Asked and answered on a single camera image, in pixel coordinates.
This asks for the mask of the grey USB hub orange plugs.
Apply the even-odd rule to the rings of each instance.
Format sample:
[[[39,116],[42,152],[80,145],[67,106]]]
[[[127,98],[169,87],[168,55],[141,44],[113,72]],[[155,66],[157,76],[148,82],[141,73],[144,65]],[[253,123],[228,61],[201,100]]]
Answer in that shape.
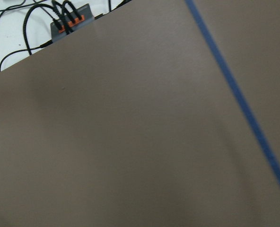
[[[84,27],[85,25],[87,25],[95,20],[95,17],[92,14],[89,4],[85,4],[84,6],[77,8],[77,12],[80,14],[81,19],[79,19],[79,17],[77,17],[73,11],[70,13],[71,18],[74,19],[74,21],[72,21],[65,14],[64,18],[66,19],[70,33],[71,33],[70,29],[72,30],[72,32],[77,31],[80,28]],[[59,41],[60,39],[64,38],[67,35],[62,21],[60,19],[57,19],[57,22],[59,22],[60,25],[62,26],[61,30],[55,25],[54,22],[52,22],[50,24],[51,38],[52,38],[53,43]]]

